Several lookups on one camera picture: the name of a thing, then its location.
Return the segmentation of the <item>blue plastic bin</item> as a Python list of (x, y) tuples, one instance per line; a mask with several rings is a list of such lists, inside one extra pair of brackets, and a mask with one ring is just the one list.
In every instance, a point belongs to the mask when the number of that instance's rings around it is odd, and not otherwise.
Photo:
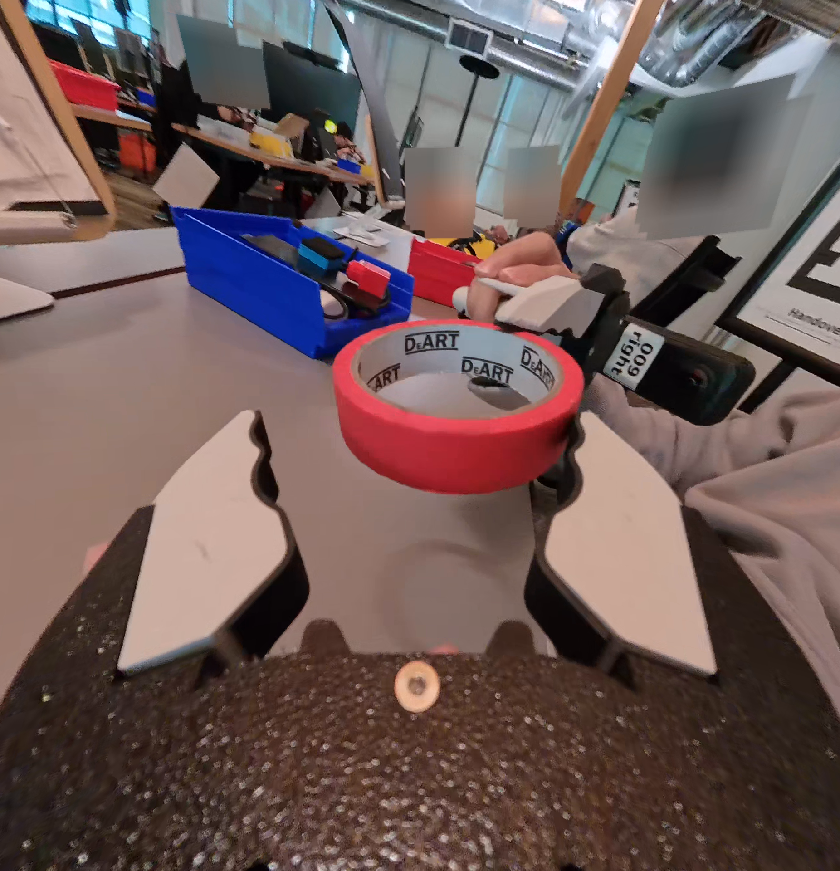
[[(415, 280), (380, 258), (282, 217), (171, 207), (189, 284), (225, 308), (315, 360), (334, 357), (360, 335), (407, 321)], [(324, 315), (320, 280), (263, 251), (249, 236), (300, 248), (322, 240), (344, 258), (388, 271), (390, 299), (378, 313), (335, 320)]]

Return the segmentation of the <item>person's right forearm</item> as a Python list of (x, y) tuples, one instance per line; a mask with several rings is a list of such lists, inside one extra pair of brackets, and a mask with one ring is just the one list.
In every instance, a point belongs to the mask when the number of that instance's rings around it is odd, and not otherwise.
[(840, 387), (700, 427), (633, 407), (596, 376), (582, 408), (654, 467), (725, 543), (801, 648), (840, 720)]

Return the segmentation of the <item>silver air duct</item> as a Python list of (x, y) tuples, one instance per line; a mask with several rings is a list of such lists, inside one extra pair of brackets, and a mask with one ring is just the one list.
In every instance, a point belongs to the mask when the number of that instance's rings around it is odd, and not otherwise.
[[(609, 71), (636, 2), (573, 2), (561, 47)], [(798, 89), (829, 41), (748, 2), (659, 2), (629, 83), (668, 96), (794, 76)]]

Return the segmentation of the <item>person's right hand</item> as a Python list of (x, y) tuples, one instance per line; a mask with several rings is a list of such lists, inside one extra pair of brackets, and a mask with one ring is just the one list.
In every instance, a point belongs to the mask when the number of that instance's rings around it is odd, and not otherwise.
[(545, 232), (535, 232), (501, 246), (488, 259), (475, 266), (469, 285), (466, 314), (470, 320), (494, 321), (501, 295), (486, 279), (496, 279), (522, 288), (554, 276), (577, 278), (564, 263), (555, 238)]

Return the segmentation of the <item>long wooden work table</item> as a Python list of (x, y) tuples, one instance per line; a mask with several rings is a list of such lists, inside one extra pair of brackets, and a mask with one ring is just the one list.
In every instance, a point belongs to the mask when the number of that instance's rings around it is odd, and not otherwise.
[(373, 181), (362, 176), (360, 173), (345, 171), (337, 168), (336, 166), (317, 165), (298, 158), (278, 157), (264, 152), (256, 147), (244, 147), (242, 145), (236, 145), (234, 143), (231, 143), (227, 139), (223, 139), (219, 136), (209, 135), (208, 133), (202, 132), (194, 127), (186, 125), (173, 123), (171, 127), (175, 132), (180, 133), (182, 136), (191, 137), (212, 147), (219, 147), (222, 150), (230, 152), (234, 155), (241, 156), (243, 158), (248, 158), (268, 168), (279, 168), (298, 172), (304, 175), (318, 176), (328, 181), (344, 183), (351, 186), (373, 186)]

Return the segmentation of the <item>small red block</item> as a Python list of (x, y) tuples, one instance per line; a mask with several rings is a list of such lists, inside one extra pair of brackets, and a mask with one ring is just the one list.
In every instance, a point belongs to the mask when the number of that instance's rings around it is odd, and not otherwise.
[(368, 260), (352, 259), (343, 272), (362, 294), (374, 299), (384, 300), (389, 291), (391, 272)]

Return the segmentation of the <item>grey desk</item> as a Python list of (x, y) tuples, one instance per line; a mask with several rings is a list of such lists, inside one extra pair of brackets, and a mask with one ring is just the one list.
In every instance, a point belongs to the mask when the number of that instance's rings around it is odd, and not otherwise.
[(244, 410), (259, 410), (312, 620), (353, 651), (481, 652), (525, 609), (527, 487), (436, 495), (377, 475), (342, 440), (330, 366), (192, 289), (183, 272), (59, 299), (0, 323), (0, 702), (109, 542)]

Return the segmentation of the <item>red tape roll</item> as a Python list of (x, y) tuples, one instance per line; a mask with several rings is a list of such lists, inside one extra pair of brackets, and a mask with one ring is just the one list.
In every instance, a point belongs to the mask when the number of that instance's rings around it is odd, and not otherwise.
[[(585, 387), (557, 344), (468, 320), (406, 321), (366, 333), (332, 366), (342, 438), (371, 470), (427, 492), (488, 494), (528, 484), (564, 453)], [(445, 383), (475, 406), (432, 397)], [(495, 413), (468, 385), (512, 390), (520, 407)]]

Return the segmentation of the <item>black panel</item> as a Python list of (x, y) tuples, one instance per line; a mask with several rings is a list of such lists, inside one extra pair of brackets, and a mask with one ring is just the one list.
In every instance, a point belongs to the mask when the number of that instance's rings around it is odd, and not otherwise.
[(311, 120), (323, 113), (336, 124), (356, 126), (361, 96), (359, 78), (269, 42), (262, 44), (264, 70), (269, 92), (268, 109), (261, 115), (270, 122), (287, 114)]

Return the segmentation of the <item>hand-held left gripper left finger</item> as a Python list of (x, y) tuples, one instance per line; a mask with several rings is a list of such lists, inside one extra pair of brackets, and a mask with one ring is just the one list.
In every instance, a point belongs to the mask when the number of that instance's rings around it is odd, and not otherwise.
[(153, 502), (117, 671), (265, 659), (309, 598), (258, 410), (205, 442)]

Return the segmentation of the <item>black floor lamp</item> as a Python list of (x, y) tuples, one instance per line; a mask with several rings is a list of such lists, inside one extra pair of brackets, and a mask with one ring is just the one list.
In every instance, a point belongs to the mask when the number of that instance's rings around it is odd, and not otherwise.
[(468, 53), (464, 53), (459, 58), (460, 66), (468, 71), (472, 76), (471, 86), (469, 88), (469, 95), (466, 100), (464, 110), (460, 119), (460, 123), (458, 126), (458, 133), (455, 140), (455, 147), (460, 147), (462, 145), (462, 140), (464, 137), (465, 127), (469, 118), (469, 114), (472, 108), (472, 104), (474, 102), (476, 91), (479, 86), (479, 82), (481, 80), (484, 81), (495, 81), (500, 77), (500, 70), (494, 65), (489, 63), (486, 59), (475, 57)]

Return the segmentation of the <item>wooden post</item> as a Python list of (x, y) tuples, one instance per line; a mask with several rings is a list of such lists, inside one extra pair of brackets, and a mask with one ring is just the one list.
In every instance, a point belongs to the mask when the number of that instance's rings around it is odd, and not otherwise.
[(566, 214), (600, 146), (630, 81), (632, 70), (651, 36), (663, 1), (639, 1), (632, 8), (600, 87), (591, 102), (560, 180), (558, 210)]

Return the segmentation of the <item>white ceiling vent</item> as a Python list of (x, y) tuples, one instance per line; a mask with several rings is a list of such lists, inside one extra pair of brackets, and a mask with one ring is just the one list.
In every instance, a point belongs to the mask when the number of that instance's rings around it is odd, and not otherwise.
[(456, 50), (474, 59), (487, 58), (494, 31), (457, 17), (450, 17), (444, 40), (447, 49)]

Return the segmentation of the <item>white board base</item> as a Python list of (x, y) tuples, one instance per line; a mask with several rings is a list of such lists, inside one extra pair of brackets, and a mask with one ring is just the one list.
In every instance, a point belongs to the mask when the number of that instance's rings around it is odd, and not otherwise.
[(53, 306), (51, 294), (0, 277), (0, 321), (38, 313)]

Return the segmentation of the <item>red plastic bin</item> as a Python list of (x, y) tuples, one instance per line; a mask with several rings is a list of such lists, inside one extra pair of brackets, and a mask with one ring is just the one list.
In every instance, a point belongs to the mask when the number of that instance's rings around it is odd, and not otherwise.
[(408, 274), (414, 278), (414, 296), (452, 307), (453, 294), (469, 286), (480, 259), (470, 253), (414, 237)]

